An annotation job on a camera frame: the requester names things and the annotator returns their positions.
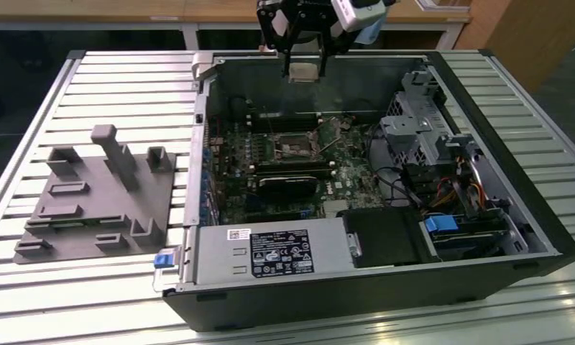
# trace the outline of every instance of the colored wires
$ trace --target colored wires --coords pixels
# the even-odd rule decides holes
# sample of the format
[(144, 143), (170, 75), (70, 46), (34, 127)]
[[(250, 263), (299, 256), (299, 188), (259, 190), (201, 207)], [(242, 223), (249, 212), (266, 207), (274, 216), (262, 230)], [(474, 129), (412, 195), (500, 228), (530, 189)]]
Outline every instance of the colored wires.
[(482, 208), (485, 208), (485, 193), (484, 193), (484, 187), (482, 185), (480, 185), (480, 183), (472, 183), (472, 186), (476, 188), (476, 190), (478, 191), (478, 202), (480, 202), (480, 206)]
[(440, 180), (437, 198), (432, 201), (426, 209), (422, 210), (422, 215), (434, 213), (436, 209), (452, 210), (453, 203), (458, 199), (457, 191), (452, 185), (452, 178), (446, 177)]

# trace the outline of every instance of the blue latch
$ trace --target blue latch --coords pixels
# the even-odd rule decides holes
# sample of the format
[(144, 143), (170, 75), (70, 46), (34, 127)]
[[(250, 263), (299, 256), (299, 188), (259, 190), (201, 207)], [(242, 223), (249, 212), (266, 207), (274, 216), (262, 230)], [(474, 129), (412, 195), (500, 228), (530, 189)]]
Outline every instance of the blue latch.
[(454, 216), (432, 216), (426, 221), (426, 230), (436, 231), (457, 231), (458, 224)]
[(170, 268), (175, 266), (175, 254), (158, 253), (154, 259), (154, 266), (156, 269)]

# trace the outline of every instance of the metal bracket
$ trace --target metal bracket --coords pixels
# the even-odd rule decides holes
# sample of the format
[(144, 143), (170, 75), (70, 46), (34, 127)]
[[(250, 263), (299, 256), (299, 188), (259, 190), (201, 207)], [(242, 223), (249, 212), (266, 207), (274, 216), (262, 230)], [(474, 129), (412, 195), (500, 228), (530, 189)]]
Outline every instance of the metal bracket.
[(193, 58), (193, 75), (194, 79), (202, 81), (209, 78), (214, 73), (214, 59), (213, 52), (198, 52)]

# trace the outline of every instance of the open computer tower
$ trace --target open computer tower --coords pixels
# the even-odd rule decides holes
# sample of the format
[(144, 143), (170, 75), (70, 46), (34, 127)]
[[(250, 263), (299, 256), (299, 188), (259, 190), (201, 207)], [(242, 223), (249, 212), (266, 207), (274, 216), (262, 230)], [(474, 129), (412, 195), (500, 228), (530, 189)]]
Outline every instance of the open computer tower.
[(438, 52), (347, 54), (317, 83), (263, 53), (206, 54), (165, 291), (193, 329), (464, 303), (575, 261)]

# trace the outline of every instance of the power supply label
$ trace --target power supply label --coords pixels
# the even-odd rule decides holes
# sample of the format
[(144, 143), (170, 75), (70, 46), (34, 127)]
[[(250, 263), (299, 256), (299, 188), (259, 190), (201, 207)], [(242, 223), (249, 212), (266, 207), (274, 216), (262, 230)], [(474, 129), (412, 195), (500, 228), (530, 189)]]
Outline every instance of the power supply label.
[(315, 272), (307, 230), (251, 234), (250, 244), (255, 278)]

